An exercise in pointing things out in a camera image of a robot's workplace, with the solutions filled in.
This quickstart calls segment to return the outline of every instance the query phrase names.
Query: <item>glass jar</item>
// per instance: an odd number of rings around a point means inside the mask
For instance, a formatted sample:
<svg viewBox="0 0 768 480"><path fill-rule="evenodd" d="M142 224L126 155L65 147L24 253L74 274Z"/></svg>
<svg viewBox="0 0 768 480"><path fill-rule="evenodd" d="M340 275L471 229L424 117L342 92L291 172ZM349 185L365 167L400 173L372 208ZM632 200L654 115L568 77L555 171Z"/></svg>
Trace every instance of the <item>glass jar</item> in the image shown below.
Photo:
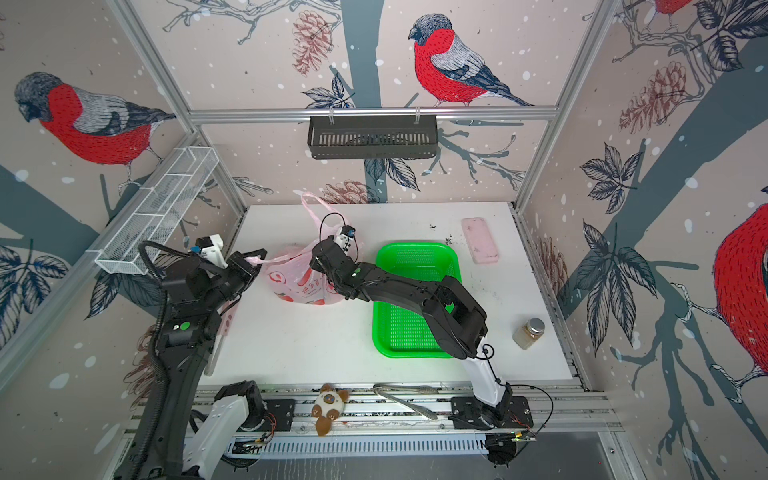
<svg viewBox="0 0 768 480"><path fill-rule="evenodd" d="M527 350L542 335L544 335L544 322L534 317L518 328L512 335L512 339L520 348Z"/></svg>

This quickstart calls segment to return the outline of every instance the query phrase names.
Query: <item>white table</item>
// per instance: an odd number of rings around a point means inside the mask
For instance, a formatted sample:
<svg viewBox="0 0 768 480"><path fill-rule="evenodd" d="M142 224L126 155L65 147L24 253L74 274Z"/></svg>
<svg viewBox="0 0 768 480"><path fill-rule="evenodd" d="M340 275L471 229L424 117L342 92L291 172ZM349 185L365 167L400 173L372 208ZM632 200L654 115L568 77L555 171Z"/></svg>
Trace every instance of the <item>white table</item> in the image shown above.
<svg viewBox="0 0 768 480"><path fill-rule="evenodd" d="M374 263L376 253L388 243L451 240L463 284L488 314L488 341L496 351L492 365L502 380L571 378L506 203L334 207L357 230L362 243L360 260ZM319 205L313 209L318 214L324 210ZM472 261L461 227L462 218L467 217L485 218L498 246L498 263L476 265ZM301 205L252 206L233 251L266 248L270 258L288 244L304 246L316 238L317 230ZM468 381L461 363L454 359L390 359L379 353L371 338L372 303L289 303L272 293L265 279L257 278L243 295L229 333L220 343L213 372L201 377L200 386L245 379L261 386ZM533 316L544 320L545 334L523 350L512 333Z"/></svg>

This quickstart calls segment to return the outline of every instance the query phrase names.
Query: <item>jar lid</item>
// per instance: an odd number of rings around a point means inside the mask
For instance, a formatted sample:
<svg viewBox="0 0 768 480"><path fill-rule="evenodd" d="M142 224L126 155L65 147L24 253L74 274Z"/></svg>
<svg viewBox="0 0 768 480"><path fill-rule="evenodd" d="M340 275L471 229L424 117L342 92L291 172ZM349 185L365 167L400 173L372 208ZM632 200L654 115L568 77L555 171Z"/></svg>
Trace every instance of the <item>jar lid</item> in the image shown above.
<svg viewBox="0 0 768 480"><path fill-rule="evenodd" d="M527 323L528 329L531 330L531 333L534 335L541 335L544 333L544 322L537 317L534 317L530 319Z"/></svg>

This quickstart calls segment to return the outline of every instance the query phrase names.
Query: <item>pink sponge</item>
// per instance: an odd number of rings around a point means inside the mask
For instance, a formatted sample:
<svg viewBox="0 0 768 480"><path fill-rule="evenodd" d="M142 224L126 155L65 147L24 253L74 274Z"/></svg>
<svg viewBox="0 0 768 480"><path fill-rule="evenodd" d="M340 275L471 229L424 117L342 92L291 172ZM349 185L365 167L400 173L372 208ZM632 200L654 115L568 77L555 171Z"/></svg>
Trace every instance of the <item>pink sponge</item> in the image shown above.
<svg viewBox="0 0 768 480"><path fill-rule="evenodd" d="M469 252L475 263L498 262L496 243L491 237L491 231L488 229L485 219L480 217L465 218L462 220L462 230L464 230L464 238L467 239L467 247L469 247Z"/></svg>

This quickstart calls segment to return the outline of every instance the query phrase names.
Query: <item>green plastic basket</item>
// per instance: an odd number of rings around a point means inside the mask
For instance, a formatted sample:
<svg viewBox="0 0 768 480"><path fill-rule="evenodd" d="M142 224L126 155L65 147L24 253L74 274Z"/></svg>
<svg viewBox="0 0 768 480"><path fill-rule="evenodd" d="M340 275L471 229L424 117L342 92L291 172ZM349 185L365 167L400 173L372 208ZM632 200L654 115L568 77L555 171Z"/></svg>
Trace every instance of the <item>green plastic basket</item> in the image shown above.
<svg viewBox="0 0 768 480"><path fill-rule="evenodd" d="M376 265L394 275L440 281L446 275L462 281L458 258L442 243L391 243L379 250ZM435 341L424 317L389 303L373 304L373 344L393 359L449 359Z"/></svg>

